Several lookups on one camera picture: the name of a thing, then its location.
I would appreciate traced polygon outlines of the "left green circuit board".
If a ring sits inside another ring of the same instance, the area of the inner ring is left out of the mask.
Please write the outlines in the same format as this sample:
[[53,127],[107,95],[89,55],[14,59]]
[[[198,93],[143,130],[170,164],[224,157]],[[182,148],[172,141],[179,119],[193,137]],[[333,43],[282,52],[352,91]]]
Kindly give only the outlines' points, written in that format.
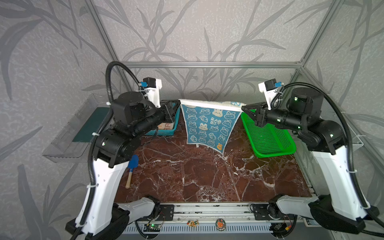
[[162,229],[163,224],[144,224],[143,232],[144,233],[159,233]]

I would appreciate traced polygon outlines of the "teal plastic basket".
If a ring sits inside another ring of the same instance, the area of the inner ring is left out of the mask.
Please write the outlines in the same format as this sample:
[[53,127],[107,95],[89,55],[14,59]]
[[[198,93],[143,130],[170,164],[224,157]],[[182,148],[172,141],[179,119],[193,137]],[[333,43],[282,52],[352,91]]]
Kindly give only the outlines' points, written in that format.
[[158,125],[158,131],[151,130],[146,133],[146,136],[173,136],[174,132],[177,129],[180,112],[181,112],[181,102],[179,100],[162,100],[160,101],[160,106],[156,107],[156,109],[160,109],[167,104],[171,104],[171,108],[169,108],[169,112],[171,115],[168,115],[168,120],[165,123],[161,123]]

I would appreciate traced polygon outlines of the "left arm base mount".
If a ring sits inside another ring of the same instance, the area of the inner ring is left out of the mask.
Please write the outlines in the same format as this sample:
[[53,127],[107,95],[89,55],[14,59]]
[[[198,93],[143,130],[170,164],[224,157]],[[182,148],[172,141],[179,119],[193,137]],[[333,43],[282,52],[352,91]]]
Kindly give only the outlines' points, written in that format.
[[152,221],[172,221],[175,213],[175,205],[157,204],[148,217]]

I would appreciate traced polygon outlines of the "blue handled tool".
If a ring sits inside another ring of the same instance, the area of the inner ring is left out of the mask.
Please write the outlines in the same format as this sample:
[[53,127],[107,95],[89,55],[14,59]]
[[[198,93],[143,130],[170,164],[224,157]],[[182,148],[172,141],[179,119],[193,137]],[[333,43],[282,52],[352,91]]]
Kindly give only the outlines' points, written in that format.
[[128,164],[129,174],[128,174],[128,179],[125,186],[126,189],[129,189],[131,187],[133,171],[135,168],[138,167],[138,165],[139,165],[139,157],[138,155],[133,155]]

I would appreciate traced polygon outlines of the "rabbit lettered towel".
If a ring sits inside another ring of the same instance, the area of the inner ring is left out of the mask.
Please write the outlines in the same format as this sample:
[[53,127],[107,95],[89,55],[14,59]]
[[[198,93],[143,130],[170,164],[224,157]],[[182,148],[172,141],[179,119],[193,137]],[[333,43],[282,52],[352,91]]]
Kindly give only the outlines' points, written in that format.
[[175,123],[161,123],[158,125],[159,131],[170,131],[173,130]]

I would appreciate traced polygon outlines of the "green plastic basket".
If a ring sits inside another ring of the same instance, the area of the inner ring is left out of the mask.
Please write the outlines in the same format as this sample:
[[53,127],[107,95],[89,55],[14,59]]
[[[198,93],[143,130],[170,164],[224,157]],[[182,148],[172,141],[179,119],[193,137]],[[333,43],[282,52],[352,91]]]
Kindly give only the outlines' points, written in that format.
[[245,113],[241,114],[241,120],[254,154],[258,158],[280,157],[296,152],[296,144],[287,130],[277,129],[271,124],[262,128],[257,127]]

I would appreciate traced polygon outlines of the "clear acrylic wall shelf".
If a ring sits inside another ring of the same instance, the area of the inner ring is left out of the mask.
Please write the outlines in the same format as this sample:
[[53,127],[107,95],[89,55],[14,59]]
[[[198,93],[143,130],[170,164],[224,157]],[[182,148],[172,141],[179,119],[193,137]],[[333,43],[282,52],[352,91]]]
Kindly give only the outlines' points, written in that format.
[[107,96],[90,94],[42,156],[54,163],[86,163],[92,133],[107,115],[107,101]]

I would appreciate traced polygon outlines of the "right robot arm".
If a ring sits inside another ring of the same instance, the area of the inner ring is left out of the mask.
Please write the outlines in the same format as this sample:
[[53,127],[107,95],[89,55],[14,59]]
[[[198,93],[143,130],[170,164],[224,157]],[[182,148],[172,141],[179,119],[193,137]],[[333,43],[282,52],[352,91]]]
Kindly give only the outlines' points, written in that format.
[[257,127],[271,124],[296,133],[320,165],[329,189],[328,195],[310,198],[278,195],[269,201],[270,215],[295,215],[327,230],[383,237],[366,229],[366,221],[384,223],[379,209],[361,190],[352,134],[334,101],[318,87],[302,82],[283,85],[272,79],[259,84],[259,90],[266,100],[242,106],[243,113]]

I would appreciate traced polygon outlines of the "teal patterned towel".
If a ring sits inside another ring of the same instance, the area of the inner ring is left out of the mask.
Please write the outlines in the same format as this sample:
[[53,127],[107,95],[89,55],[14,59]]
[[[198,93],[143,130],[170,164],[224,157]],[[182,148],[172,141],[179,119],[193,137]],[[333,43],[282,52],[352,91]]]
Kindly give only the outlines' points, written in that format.
[[242,113],[243,103],[181,99],[188,145],[202,145],[223,154]]

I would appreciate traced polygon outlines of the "aluminium frame rail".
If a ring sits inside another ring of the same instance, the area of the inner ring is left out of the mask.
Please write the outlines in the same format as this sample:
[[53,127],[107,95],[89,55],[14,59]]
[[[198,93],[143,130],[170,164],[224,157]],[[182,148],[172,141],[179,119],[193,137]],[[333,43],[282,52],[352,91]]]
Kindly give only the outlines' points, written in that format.
[[123,62],[135,69],[299,69],[298,62]]

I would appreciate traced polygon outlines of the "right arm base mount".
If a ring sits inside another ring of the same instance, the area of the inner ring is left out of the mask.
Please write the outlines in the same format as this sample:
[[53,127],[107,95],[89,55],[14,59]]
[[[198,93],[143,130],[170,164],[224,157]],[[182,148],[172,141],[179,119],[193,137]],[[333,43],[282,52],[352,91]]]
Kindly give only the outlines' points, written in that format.
[[254,214],[255,220],[265,220],[265,221],[271,221],[271,220],[280,220],[281,217],[274,211],[269,210],[270,205],[269,204],[256,204],[252,203],[250,204],[250,210]]

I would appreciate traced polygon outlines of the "round orange sticker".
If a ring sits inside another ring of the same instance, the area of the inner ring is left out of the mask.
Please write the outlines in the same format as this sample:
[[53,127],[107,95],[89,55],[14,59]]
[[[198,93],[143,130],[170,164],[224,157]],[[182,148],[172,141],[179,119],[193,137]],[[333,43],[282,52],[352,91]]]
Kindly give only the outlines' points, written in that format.
[[218,231],[224,231],[227,227],[226,222],[224,219],[217,219],[215,223],[216,229]]

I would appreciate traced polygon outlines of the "small orange green trinket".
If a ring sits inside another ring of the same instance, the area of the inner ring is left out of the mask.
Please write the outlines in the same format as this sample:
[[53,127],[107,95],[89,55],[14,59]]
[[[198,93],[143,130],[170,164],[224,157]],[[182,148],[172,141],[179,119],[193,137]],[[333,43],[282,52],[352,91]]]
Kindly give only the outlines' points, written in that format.
[[189,227],[195,228],[195,227],[197,227],[199,225],[199,221],[198,220],[196,220],[196,221],[188,221],[187,225]]

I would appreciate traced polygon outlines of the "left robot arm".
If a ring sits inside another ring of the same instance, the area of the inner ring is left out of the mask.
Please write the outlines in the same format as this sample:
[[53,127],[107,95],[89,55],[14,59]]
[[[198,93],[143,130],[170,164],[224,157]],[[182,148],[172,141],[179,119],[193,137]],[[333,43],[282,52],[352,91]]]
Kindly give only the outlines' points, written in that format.
[[90,184],[85,202],[79,215],[66,225],[72,239],[85,235],[87,240],[115,240],[129,224],[142,218],[152,221],[161,214],[160,202],[153,197],[141,198],[127,207],[116,204],[115,197],[124,172],[132,170],[142,137],[157,131],[162,123],[173,123],[181,103],[150,100],[144,87],[153,86],[154,78],[137,82],[137,92],[125,92],[114,98],[111,73],[116,66],[127,70],[118,61],[110,62],[106,68],[109,111],[92,135],[87,160]]

